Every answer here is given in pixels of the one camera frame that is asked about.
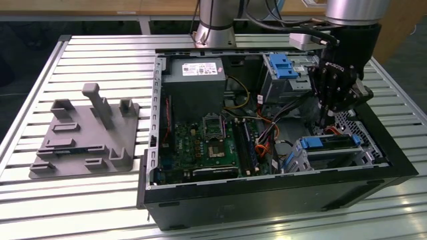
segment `yellow cable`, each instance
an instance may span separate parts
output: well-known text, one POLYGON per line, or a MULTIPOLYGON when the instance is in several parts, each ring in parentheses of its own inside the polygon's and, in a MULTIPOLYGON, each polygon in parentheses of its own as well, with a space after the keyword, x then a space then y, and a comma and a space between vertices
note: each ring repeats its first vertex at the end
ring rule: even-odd
POLYGON ((250 94, 250 93, 249 93, 246 87, 245 87, 244 84, 238 81, 237 78, 234 78, 233 76, 228 76, 228 78, 230 78, 232 80, 234 80, 234 81, 240 84, 240 86, 244 88, 244 91, 245 91, 245 101, 244 101, 244 103, 241 103, 238 106, 224 106, 224 109, 238 109, 238 108, 241 108, 244 105, 248 104, 248 102, 249 102, 249 94, 250 94))

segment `wooden table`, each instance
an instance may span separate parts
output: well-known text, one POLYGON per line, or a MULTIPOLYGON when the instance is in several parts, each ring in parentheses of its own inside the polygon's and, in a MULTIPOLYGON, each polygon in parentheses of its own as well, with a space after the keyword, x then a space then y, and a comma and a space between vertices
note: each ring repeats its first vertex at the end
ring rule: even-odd
MULTIPOLYGON (((2 15, 2 21, 9 21, 8 18, 12 16, 28 16, 22 18, 26 21, 113 21, 137 20, 138 17, 146 16, 156 16, 156 20, 160 20, 161 16, 168 16, 166 19, 180 19, 178 16, 188 17, 193 14, 196 1, 0 0, 0 15, 2 15)), ((324 12, 322 7, 305 7, 301 0, 285 0, 281 10, 284 16, 298 17, 322 16, 324 12)), ((393 54, 424 14, 427 14, 427 0, 391 0, 387 14, 380 21, 383 29, 373 53, 380 63, 384 63, 393 54)))

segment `power supply label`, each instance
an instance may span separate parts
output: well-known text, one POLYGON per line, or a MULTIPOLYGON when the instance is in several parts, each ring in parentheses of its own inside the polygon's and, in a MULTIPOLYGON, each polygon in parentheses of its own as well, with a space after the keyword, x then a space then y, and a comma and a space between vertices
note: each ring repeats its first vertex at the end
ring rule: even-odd
POLYGON ((214 62, 184 63, 181 65, 182 76, 217 75, 214 62))

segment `red cable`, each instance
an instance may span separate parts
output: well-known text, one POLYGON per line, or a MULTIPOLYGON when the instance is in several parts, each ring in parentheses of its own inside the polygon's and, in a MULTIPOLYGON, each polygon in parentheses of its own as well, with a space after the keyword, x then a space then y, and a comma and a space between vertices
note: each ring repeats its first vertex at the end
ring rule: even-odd
POLYGON ((169 134, 169 128, 170 128, 170 119, 169 119, 169 99, 165 99, 165 119, 166 119, 166 131, 162 138, 162 143, 165 143, 168 134, 169 134))

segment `sticker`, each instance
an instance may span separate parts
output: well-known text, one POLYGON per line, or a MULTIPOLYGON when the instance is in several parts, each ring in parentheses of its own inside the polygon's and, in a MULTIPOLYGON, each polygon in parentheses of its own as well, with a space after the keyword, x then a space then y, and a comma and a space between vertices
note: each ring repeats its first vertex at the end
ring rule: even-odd
POLYGON ((136 14, 136 11, 117 11, 117 14, 136 14))
POLYGON ((214 62, 184 63, 181 65, 182 76, 217 75, 214 62))
POLYGON ((257 99, 257 104, 262 104, 262 95, 257 95, 256 99, 257 99))
POLYGON ((294 72, 304 72, 304 67, 302 66, 294 66, 293 67, 294 72))
POLYGON ((274 169, 277 169, 277 162, 276 162, 276 160, 273 160, 273 159, 270 160, 270 165, 273 166, 274 169))

